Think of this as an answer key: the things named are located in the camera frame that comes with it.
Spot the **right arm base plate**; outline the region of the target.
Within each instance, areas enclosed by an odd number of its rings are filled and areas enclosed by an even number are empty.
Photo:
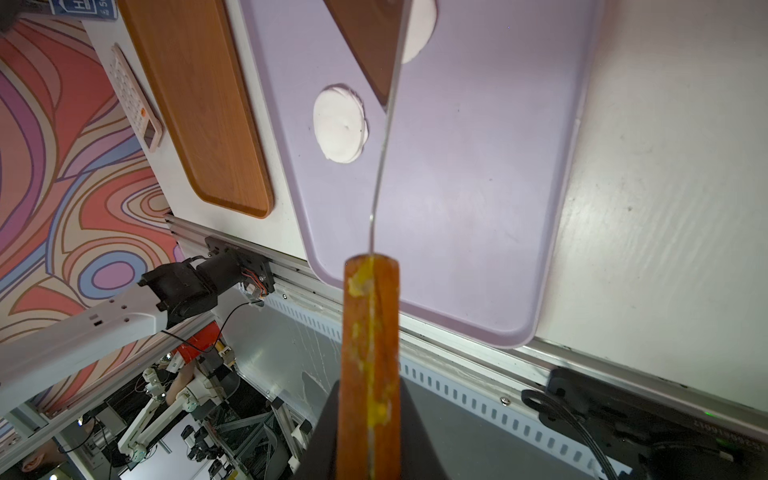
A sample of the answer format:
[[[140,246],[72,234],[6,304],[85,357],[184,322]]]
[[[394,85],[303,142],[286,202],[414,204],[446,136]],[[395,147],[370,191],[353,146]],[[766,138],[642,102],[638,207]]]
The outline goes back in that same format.
[[[522,402],[608,479],[765,479],[767,444],[565,368]]]

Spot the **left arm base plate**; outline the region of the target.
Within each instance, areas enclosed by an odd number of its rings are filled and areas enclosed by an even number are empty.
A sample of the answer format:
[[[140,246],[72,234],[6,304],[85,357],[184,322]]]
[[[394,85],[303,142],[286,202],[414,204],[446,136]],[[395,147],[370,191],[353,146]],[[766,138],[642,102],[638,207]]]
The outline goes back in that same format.
[[[206,237],[205,244],[209,258],[197,270],[213,282],[217,293],[243,281],[254,285],[262,296],[275,292],[267,257],[213,236]]]

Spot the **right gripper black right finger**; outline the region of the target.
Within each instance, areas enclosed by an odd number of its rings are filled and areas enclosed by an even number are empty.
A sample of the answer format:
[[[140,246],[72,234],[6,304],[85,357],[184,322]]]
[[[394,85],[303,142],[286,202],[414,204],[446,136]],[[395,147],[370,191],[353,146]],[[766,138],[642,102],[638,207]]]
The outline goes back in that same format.
[[[401,408],[401,479],[447,480],[406,382],[400,380]]]

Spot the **round cut dough wrapper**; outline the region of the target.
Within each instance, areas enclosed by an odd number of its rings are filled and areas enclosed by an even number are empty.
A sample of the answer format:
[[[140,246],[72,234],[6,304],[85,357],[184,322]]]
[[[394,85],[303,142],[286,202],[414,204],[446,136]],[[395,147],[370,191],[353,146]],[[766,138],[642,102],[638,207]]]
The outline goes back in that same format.
[[[369,129],[361,99],[343,85],[322,90],[313,105],[313,131],[323,156],[350,164],[362,154]]]

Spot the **lilac plastic cutting mat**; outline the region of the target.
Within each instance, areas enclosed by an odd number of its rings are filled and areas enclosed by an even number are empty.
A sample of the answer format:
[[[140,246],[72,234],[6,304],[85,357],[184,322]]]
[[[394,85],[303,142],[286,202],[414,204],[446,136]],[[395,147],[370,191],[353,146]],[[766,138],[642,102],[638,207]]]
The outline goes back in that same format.
[[[364,252],[386,113],[321,1],[246,1],[249,40],[308,262],[341,287]],[[603,5],[441,1],[400,73],[378,252],[400,266],[400,308],[500,348],[535,334]],[[369,135],[350,164],[313,131],[343,85]]]

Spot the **white dough piece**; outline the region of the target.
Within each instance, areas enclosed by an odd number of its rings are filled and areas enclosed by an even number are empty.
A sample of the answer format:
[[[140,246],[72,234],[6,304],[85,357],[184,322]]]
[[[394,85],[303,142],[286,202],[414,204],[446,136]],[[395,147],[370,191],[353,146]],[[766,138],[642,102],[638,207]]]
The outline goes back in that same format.
[[[436,0],[412,0],[401,62],[407,64],[426,47],[436,28]]]

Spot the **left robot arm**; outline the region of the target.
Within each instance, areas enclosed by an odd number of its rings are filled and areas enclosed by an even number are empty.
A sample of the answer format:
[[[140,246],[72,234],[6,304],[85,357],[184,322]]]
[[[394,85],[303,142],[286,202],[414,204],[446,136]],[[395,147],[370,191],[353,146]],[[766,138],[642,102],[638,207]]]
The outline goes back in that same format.
[[[1,415],[124,346],[218,305],[243,278],[231,251],[161,265],[119,295],[1,345]]]

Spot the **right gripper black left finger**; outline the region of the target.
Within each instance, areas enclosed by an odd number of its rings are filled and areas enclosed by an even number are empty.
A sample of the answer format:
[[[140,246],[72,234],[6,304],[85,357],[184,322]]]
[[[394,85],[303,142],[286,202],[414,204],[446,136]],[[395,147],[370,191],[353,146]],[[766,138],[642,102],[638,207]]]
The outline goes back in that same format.
[[[330,391],[298,470],[293,475],[295,480],[336,478],[340,418],[340,381],[337,381]]]

